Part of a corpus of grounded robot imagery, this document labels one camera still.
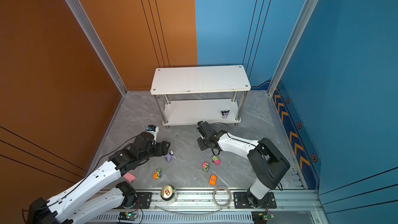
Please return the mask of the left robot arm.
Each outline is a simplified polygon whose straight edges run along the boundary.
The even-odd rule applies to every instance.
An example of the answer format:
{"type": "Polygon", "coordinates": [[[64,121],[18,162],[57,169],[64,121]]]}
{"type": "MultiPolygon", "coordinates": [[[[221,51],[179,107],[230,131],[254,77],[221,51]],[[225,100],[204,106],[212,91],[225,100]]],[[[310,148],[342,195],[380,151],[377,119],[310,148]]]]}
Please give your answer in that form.
{"type": "Polygon", "coordinates": [[[136,136],[134,142],[115,151],[107,161],[90,175],[48,200],[38,198],[22,211],[27,224],[84,224],[116,207],[138,207],[136,190],[127,181],[95,197],[101,189],[143,165],[152,157],[169,152],[170,142],[157,142],[156,131],[136,136]]]}

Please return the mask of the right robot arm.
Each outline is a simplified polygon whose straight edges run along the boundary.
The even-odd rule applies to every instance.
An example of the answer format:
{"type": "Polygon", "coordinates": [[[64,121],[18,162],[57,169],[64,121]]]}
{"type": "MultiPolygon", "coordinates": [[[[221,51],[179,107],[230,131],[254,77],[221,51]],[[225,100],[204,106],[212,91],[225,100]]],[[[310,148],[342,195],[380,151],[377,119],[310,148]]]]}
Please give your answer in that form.
{"type": "Polygon", "coordinates": [[[271,190],[283,190],[281,181],[290,170],[288,159],[268,138],[247,140],[231,135],[226,130],[215,130],[206,121],[198,122],[197,130],[201,137],[197,139],[200,150],[217,150],[236,154],[247,159],[256,175],[256,180],[248,189],[247,202],[252,208],[264,208],[271,197],[271,190]]]}

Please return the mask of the black purple figure toy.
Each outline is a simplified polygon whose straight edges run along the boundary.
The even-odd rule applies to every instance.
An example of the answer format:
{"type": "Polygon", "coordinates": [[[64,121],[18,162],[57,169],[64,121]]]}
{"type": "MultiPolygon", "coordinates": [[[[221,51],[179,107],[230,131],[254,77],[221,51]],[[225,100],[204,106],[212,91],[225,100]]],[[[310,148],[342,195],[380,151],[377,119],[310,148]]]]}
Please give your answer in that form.
{"type": "Polygon", "coordinates": [[[229,116],[229,112],[230,112],[230,110],[227,110],[227,111],[221,111],[222,118],[223,118],[223,119],[227,119],[227,118],[228,118],[228,116],[229,116]]]}

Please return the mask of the light purple figure toy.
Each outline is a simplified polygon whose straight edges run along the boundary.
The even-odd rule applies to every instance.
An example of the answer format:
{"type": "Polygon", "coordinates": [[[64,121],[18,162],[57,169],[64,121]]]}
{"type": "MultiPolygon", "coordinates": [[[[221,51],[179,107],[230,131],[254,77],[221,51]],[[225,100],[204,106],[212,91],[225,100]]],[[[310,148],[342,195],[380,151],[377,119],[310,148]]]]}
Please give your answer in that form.
{"type": "Polygon", "coordinates": [[[173,156],[174,156],[174,152],[171,150],[168,154],[166,154],[164,156],[164,158],[166,159],[167,162],[170,162],[171,159],[173,158],[173,156]]]}

